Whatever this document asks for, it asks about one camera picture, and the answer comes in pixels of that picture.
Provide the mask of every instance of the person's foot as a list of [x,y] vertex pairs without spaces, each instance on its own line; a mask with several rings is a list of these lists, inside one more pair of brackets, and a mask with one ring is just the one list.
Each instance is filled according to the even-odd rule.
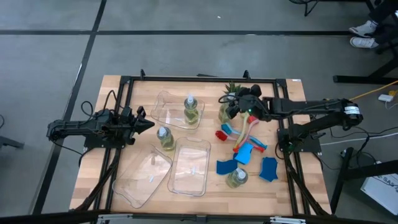
[[352,37],[349,43],[353,47],[372,49],[377,47],[379,44],[374,41],[374,38],[362,38],[362,37]]
[[376,30],[377,24],[373,21],[366,21],[365,24],[357,27],[351,27],[348,30],[361,37],[369,37]]

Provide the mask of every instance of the clear plastic container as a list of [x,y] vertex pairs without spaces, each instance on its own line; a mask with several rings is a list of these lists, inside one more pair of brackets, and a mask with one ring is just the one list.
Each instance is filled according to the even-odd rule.
[[151,144],[143,145],[135,155],[112,189],[133,208],[141,208],[169,172],[172,160]]
[[157,120],[161,125],[171,125],[182,129],[196,129],[199,127],[201,116],[205,110],[205,102],[195,98],[198,102],[196,109],[198,110],[198,122],[188,124],[185,120],[185,97],[175,96],[167,91],[162,91],[157,95],[155,106],[150,112],[150,116]]
[[177,194],[202,196],[206,192],[210,142],[195,138],[179,138],[174,163],[167,184]]

